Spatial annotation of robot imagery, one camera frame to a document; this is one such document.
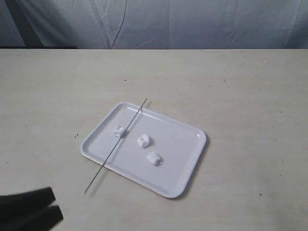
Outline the white marshmallow piece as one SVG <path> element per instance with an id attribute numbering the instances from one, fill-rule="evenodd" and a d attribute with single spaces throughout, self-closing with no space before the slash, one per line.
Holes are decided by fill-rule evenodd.
<path id="1" fill-rule="evenodd" d="M 117 125 L 114 129 L 114 135 L 118 138 L 121 138 L 126 132 L 126 128 L 121 126 L 121 125 Z"/>
<path id="2" fill-rule="evenodd" d="M 161 162 L 161 156 L 158 155 L 156 152 L 148 153 L 146 159 L 154 166 L 160 164 Z"/>
<path id="3" fill-rule="evenodd" d="M 137 138 L 137 144 L 141 148 L 146 148 L 147 146 L 149 146 L 150 141 L 151 141 L 151 139 L 147 134 L 143 134 L 141 137 Z"/>

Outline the thin metal skewer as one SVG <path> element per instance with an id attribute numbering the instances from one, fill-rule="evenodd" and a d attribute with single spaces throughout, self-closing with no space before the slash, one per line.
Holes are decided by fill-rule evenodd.
<path id="1" fill-rule="evenodd" d="M 87 193 L 87 191 L 89 190 L 89 188 L 91 187 L 91 185 L 93 184 L 93 182 L 95 181 L 95 179 L 97 178 L 97 176 L 99 175 L 100 171 L 102 170 L 102 168 L 105 166 L 107 160 L 109 159 L 109 157 L 111 156 L 111 154 L 113 153 L 113 151 L 116 149 L 116 147 L 118 146 L 118 144 L 120 143 L 120 141 L 123 139 L 123 137 L 125 136 L 127 130 L 129 129 L 129 127 L 131 126 L 131 124 L 133 123 L 133 121 L 135 120 L 136 116 L 139 114 L 139 112 L 142 110 L 143 106 L 145 105 L 145 103 L 147 102 L 148 98 L 145 98 L 145 100 L 143 101 L 143 103 L 141 104 L 141 106 L 139 107 L 138 111 L 136 112 L 136 114 L 134 115 L 134 117 L 131 119 L 131 121 L 129 122 L 129 124 L 127 125 L 127 127 L 125 128 L 124 132 L 122 135 L 120 135 L 118 141 L 116 142 L 116 144 L 114 145 L 114 147 L 112 148 L 112 150 L 110 151 L 110 153 L 108 154 L 108 156 L 106 157 L 106 159 L 104 160 L 104 162 L 101 164 L 100 168 L 98 169 L 98 171 L 96 172 L 96 174 L 94 175 L 94 177 L 92 178 L 92 180 L 90 181 L 90 183 L 88 184 L 88 186 L 86 187 L 84 194 Z"/>

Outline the white rectangular plastic tray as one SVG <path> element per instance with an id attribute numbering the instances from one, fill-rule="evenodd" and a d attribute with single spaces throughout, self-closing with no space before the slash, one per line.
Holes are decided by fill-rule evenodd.
<path id="1" fill-rule="evenodd" d="M 206 145 L 199 128 L 128 102 L 82 142 L 86 158 L 163 196 L 180 196 Z"/>

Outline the white backdrop curtain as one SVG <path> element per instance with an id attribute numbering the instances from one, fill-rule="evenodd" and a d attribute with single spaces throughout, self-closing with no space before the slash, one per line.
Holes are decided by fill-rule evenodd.
<path id="1" fill-rule="evenodd" d="M 3 0 L 2 47 L 305 49 L 305 0 Z"/>

